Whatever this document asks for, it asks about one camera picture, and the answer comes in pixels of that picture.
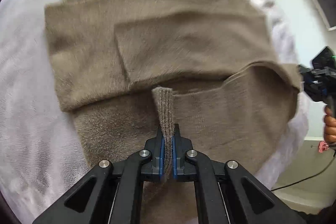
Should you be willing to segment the person's right hand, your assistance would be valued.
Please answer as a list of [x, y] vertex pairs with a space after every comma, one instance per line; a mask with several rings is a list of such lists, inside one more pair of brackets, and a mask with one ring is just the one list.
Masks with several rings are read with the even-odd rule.
[[324, 131], [323, 137], [327, 144], [331, 145], [336, 142], [336, 119], [332, 116], [332, 111], [325, 106], [324, 108]]

